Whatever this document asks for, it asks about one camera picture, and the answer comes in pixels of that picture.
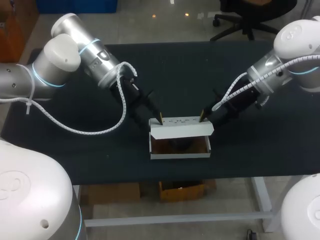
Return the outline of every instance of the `black table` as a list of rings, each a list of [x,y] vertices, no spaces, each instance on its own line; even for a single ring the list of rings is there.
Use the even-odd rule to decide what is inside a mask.
[[[239,74],[267,53],[267,42],[186,42],[108,45],[138,72],[138,85],[155,90],[164,117],[198,116]],[[33,61],[39,50],[30,58]],[[44,108],[66,125],[86,131],[113,126],[122,107],[79,69]],[[141,114],[150,117],[144,109]],[[127,118],[102,136],[67,132],[38,109],[26,115],[12,104],[2,137],[57,160],[72,184],[179,181],[306,175],[320,172],[320,95],[291,81],[263,108],[254,106],[210,137],[211,158],[150,160],[147,132]]]

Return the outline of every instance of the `office chair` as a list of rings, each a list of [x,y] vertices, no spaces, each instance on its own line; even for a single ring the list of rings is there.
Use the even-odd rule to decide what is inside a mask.
[[[222,12],[234,12],[240,16],[216,14],[212,22],[214,27],[220,26],[219,19],[232,22],[234,25],[233,27],[215,35],[210,39],[210,41],[216,41],[239,30],[242,30],[242,34],[247,35],[250,41],[255,40],[253,29],[278,34],[278,29],[265,25],[261,22],[281,17],[282,15],[290,12],[297,5],[297,0],[271,0],[264,5],[251,3],[249,2],[250,0],[220,1],[220,9]]]

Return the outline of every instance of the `robot logo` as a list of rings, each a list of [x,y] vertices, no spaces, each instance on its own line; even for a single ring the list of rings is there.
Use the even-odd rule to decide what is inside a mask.
[[[281,39],[283,41],[289,41],[293,38],[296,38],[302,33],[302,27],[300,25],[293,25],[286,28],[286,30],[282,33]]]
[[[0,209],[22,202],[30,191],[29,177],[21,171],[0,173]]]

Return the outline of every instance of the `concrete floor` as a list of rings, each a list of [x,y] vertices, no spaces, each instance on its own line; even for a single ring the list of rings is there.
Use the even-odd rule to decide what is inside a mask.
[[[304,3],[304,0],[299,0],[294,10],[267,24],[281,28],[297,20]],[[319,8],[320,4],[315,3],[308,16],[317,15]],[[79,16],[91,32],[105,44],[191,42],[208,41],[212,36],[231,27],[226,21],[221,21],[220,27],[212,26],[213,16],[219,13],[219,10],[218,0],[119,0],[117,13]],[[46,44],[51,38],[51,27],[60,16],[61,14],[39,16],[20,63],[25,64],[33,49]],[[275,37],[257,30],[254,31],[254,35],[256,40],[265,41],[273,41]],[[247,37],[239,31],[220,41],[238,40],[247,41]],[[8,104],[0,105],[0,129],[8,109]],[[288,182],[288,177],[266,177],[265,180],[274,202]],[[256,205],[248,179],[218,179],[217,191],[211,191],[197,201],[159,203],[155,194],[151,193],[137,203],[96,205],[93,217],[252,212]],[[245,240],[248,228],[257,231],[260,240],[284,239],[281,230],[263,233],[259,220],[97,227],[91,228],[88,236],[90,240]]]

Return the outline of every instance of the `chair base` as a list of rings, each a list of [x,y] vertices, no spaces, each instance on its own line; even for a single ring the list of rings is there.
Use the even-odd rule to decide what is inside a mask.
[[[255,36],[253,33],[253,29],[261,30],[267,33],[271,34],[278,34],[279,30],[265,25],[263,23],[250,23],[250,21],[247,21],[243,19],[240,16],[230,16],[230,15],[222,15],[222,14],[216,14],[214,16],[213,25],[219,26],[219,19],[226,20],[228,22],[234,23],[233,27],[228,28],[227,30],[215,35],[210,39],[210,41],[216,41],[218,39],[221,39],[229,34],[233,34],[239,30],[242,30],[243,35],[247,35],[248,39],[250,41],[255,40]]]

